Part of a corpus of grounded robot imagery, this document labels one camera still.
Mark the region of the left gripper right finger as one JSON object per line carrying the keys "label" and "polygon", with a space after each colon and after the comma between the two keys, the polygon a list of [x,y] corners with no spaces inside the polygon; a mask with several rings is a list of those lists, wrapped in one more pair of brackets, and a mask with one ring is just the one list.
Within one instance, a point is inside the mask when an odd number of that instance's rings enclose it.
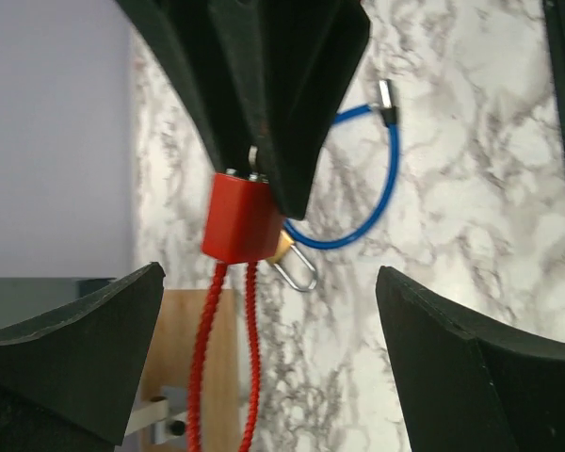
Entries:
{"label": "left gripper right finger", "polygon": [[380,269],[376,296],[414,451],[565,451],[565,344]]}

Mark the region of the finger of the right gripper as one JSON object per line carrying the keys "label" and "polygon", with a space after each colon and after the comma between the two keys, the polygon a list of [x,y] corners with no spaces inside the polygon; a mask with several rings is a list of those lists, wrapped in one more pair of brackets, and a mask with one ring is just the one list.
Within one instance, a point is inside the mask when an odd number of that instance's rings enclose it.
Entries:
{"label": "finger of the right gripper", "polygon": [[261,1],[120,1],[218,172],[251,172],[264,113]]}
{"label": "finger of the right gripper", "polygon": [[357,1],[212,1],[210,18],[282,213],[305,216],[315,168],[370,36]]}

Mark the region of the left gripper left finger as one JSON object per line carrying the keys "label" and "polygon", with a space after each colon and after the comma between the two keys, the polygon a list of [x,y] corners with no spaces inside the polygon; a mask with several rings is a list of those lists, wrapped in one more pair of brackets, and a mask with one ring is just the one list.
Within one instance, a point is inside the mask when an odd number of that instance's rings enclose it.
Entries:
{"label": "left gripper left finger", "polygon": [[122,443],[164,276],[151,263],[116,281],[0,278],[0,451]]}

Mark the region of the blue cable lock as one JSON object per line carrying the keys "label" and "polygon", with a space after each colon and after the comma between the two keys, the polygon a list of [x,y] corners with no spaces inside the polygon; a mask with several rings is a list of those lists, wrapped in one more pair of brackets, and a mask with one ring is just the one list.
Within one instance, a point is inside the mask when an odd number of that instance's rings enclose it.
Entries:
{"label": "blue cable lock", "polygon": [[346,165],[340,175],[327,177],[337,187],[349,190],[341,201],[331,202],[333,218],[341,222],[333,228],[339,235],[310,237],[287,220],[283,230],[297,244],[321,251],[349,247],[371,232],[390,204],[400,172],[399,107],[391,80],[382,78],[374,85],[373,101],[342,109],[331,125],[333,136],[346,150],[351,144],[357,147],[358,158],[356,164],[351,164],[347,155],[336,162],[334,152],[325,151],[329,158],[326,170]]}

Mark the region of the red cable lock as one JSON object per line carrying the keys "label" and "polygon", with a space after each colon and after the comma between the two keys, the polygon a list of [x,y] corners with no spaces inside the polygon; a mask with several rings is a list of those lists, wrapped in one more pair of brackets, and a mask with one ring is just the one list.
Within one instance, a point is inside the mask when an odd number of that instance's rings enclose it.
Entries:
{"label": "red cable lock", "polygon": [[203,370],[220,294],[228,268],[245,264],[245,314],[250,348],[250,406],[239,449],[250,449],[261,389],[261,358],[256,315],[256,278],[259,262],[274,255],[283,227],[280,213],[265,177],[242,177],[234,169],[213,179],[202,252],[216,260],[211,285],[196,333],[187,386],[187,446],[202,450],[201,395]]}

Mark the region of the brass padlock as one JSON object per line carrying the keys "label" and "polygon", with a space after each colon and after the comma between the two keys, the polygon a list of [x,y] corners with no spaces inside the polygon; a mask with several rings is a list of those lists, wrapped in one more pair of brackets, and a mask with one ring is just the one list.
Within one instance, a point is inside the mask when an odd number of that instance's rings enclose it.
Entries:
{"label": "brass padlock", "polygon": [[315,265],[286,231],[281,231],[278,247],[266,261],[294,290],[307,293],[316,288],[318,273]]}

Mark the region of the silver key bunch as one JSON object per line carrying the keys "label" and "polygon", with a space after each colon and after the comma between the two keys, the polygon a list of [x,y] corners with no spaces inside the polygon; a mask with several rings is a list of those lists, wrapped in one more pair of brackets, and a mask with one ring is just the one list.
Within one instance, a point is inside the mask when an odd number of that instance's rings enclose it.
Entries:
{"label": "silver key bunch", "polygon": [[259,172],[259,166],[257,163],[257,154],[258,154],[257,147],[254,145],[250,146],[248,153],[248,161],[249,161],[250,171],[252,173]]}

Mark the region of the grey metal bracket stand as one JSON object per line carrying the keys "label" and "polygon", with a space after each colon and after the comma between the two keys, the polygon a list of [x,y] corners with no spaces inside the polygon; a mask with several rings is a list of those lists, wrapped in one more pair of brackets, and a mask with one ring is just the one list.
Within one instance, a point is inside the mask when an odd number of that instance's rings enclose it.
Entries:
{"label": "grey metal bracket stand", "polygon": [[163,386],[161,393],[132,409],[124,437],[143,434],[148,445],[187,448],[187,391]]}

